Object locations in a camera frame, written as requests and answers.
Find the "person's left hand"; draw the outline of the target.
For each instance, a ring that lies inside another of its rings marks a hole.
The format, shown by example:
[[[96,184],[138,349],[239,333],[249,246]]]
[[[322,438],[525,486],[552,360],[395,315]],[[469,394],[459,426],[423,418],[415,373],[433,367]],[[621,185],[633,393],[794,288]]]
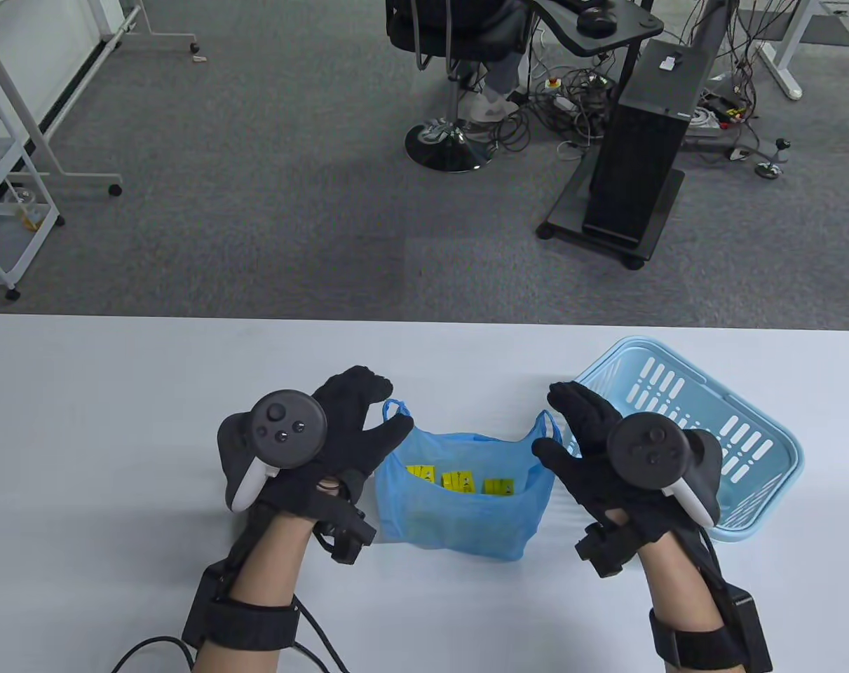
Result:
[[[370,475],[414,429],[408,414],[364,428],[369,408],[392,394],[389,379],[361,365],[328,379],[312,394],[326,417],[322,449],[305,465],[283,469],[267,480],[255,503],[332,524],[356,515]]]

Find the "person's right hand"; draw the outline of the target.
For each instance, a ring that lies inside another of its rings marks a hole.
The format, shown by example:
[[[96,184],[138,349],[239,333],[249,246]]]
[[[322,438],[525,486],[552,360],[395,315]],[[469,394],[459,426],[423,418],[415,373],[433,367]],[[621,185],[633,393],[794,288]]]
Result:
[[[677,500],[660,491],[636,488],[613,470],[607,440],[623,417],[606,398],[570,381],[550,384],[547,401],[568,423],[580,456],[573,457],[548,438],[534,440],[533,455],[602,526],[632,523],[645,543],[657,542],[675,529],[698,535],[699,526]]]

